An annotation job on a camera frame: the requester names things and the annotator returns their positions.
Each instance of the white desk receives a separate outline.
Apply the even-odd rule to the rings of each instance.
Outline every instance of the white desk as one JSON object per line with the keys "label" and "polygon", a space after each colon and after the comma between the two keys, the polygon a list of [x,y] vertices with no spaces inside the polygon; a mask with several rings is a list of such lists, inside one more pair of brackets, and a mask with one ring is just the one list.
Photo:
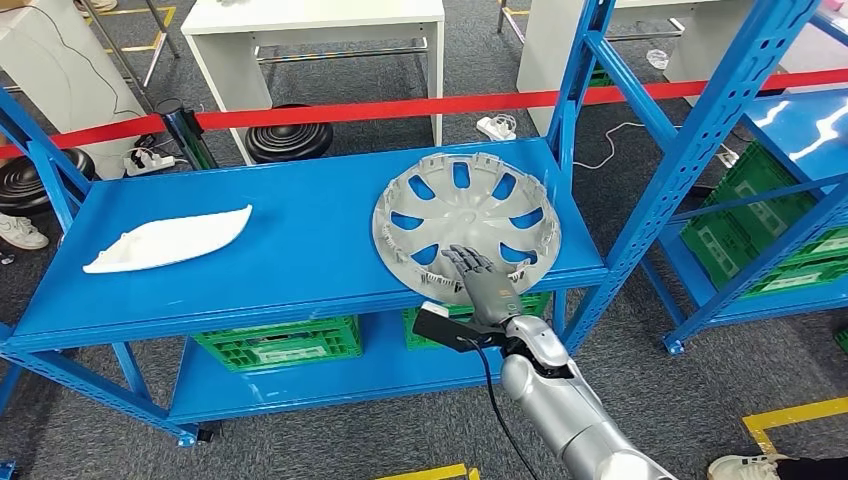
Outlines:
{"label": "white desk", "polygon": [[[730,10],[717,12],[713,5],[702,5],[695,10],[693,25],[686,27],[686,38],[677,43],[669,59],[668,68],[664,72],[668,80],[685,82],[712,77],[713,71],[751,8],[751,0],[729,3],[732,3]],[[795,73],[846,67],[848,47],[808,23],[780,59],[776,71]],[[798,93],[844,88],[846,85],[848,84],[794,87],[788,91]],[[697,96],[686,97],[692,105],[697,99]]]}
{"label": "white desk", "polygon": [[[41,12],[23,8],[0,13],[0,67],[60,132],[95,127],[144,115],[121,74],[70,1],[34,0],[56,22],[66,48]],[[100,78],[92,69],[103,76]],[[117,102],[112,91],[117,92]],[[124,174],[123,156],[138,137],[82,147],[101,178]]]}
{"label": "white desk", "polygon": [[[633,23],[650,18],[690,17],[700,3],[715,3],[721,9],[730,0],[618,0],[612,21]],[[559,90],[562,74],[583,2],[577,0],[533,0],[527,22],[521,66],[516,87],[519,92]],[[685,38],[689,28],[684,32]],[[531,108],[530,117],[540,135],[548,131],[553,108]]]}
{"label": "white desk", "polygon": [[[270,108],[257,46],[344,41],[427,40],[427,93],[441,98],[444,76],[441,0],[198,0],[182,32],[221,111]],[[433,115],[442,144],[442,116]],[[232,129],[245,163],[246,129]]]}

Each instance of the person's foot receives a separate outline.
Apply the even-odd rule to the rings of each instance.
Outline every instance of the person's foot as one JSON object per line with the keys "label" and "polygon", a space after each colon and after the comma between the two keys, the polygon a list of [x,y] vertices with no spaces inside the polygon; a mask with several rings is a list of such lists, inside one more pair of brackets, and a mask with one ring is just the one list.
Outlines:
{"label": "person's foot", "polygon": [[777,461],[788,460],[786,455],[760,455],[740,457],[727,455],[710,464],[707,478],[710,480],[780,480],[777,476]]}
{"label": "person's foot", "polygon": [[0,238],[24,250],[38,250],[49,242],[32,226],[28,218],[10,217],[0,213]]}
{"label": "person's foot", "polygon": [[[108,12],[118,7],[118,0],[89,0],[89,2],[91,2],[91,6],[97,10],[97,13]],[[74,5],[77,6],[77,10],[79,10],[80,15],[88,18],[88,11],[85,9],[82,2],[74,0]]]}

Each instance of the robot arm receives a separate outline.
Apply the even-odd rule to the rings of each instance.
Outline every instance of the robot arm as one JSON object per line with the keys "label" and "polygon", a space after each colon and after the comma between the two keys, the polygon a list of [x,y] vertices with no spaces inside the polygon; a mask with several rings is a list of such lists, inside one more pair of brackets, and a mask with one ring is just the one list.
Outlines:
{"label": "robot arm", "polygon": [[500,346],[501,383],[530,417],[548,448],[577,480],[674,480],[637,450],[607,415],[553,330],[522,315],[509,279],[471,248],[442,252],[457,266],[474,305],[468,323],[426,302],[413,331],[458,351]]}

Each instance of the robot finger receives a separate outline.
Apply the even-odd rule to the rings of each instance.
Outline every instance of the robot finger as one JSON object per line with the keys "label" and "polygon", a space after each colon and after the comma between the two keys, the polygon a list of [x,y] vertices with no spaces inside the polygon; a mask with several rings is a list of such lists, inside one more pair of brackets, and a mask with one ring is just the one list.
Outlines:
{"label": "robot finger", "polygon": [[442,255],[448,257],[448,260],[453,262],[454,267],[456,267],[460,275],[465,276],[465,274],[469,270],[469,267],[468,264],[465,263],[465,260],[463,260],[458,253],[453,250],[442,250]]}
{"label": "robot finger", "polygon": [[477,258],[477,255],[475,255],[473,250],[463,247],[462,245],[451,245],[451,250],[458,253],[471,270],[477,270],[480,268],[480,260]]}
{"label": "robot finger", "polygon": [[470,251],[472,254],[474,254],[474,257],[480,263],[480,266],[482,266],[486,270],[492,270],[495,267],[495,265],[492,263],[492,261],[489,260],[489,257],[481,254],[480,252],[478,252],[477,250],[475,250],[471,247],[466,247],[466,248],[468,249],[468,251]]}

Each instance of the yellow floor tape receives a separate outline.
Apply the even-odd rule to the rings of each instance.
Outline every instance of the yellow floor tape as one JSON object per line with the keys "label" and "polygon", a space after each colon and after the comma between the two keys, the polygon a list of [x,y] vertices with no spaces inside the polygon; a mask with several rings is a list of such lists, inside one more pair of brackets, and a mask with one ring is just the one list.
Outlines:
{"label": "yellow floor tape", "polygon": [[[162,19],[162,23],[164,23],[165,26],[167,27],[171,24],[171,21],[174,19],[174,13],[176,13],[177,7],[176,6],[156,7],[156,10],[159,10],[160,12],[165,13],[165,18]],[[130,9],[130,10],[112,10],[111,12],[98,13],[97,15],[100,16],[100,17],[108,17],[110,15],[126,15],[126,14],[130,14],[130,13],[147,13],[149,15],[150,10],[147,9],[147,8],[134,8],[134,9]],[[85,19],[85,22],[90,25],[91,19],[87,18],[87,19]],[[162,37],[162,32],[160,32],[157,29],[156,30],[156,36],[153,37],[153,43],[151,43],[150,45],[140,45],[140,46],[135,46],[135,47],[122,47],[121,51],[122,52],[144,52],[144,51],[148,51],[148,50],[156,50],[156,45],[159,44],[159,38],[160,37]],[[106,53],[112,53],[112,49],[107,48]]]}
{"label": "yellow floor tape", "polygon": [[378,478],[377,480],[449,480],[455,478],[480,480],[480,471],[476,468],[469,470],[464,463],[459,463],[420,472],[402,473],[391,477]]}
{"label": "yellow floor tape", "polygon": [[848,397],[834,398],[824,402],[800,405],[797,407],[774,410],[772,412],[758,413],[742,419],[754,440],[760,445],[763,453],[777,453],[774,444],[766,434],[766,430],[794,423],[806,422],[817,418],[825,418],[833,415],[848,413]]}
{"label": "yellow floor tape", "polygon": [[[497,0],[497,2],[498,2],[498,5],[503,5],[503,2],[501,2],[501,0]],[[506,11],[510,15],[530,15],[530,10],[513,10],[509,7],[506,7]]]}

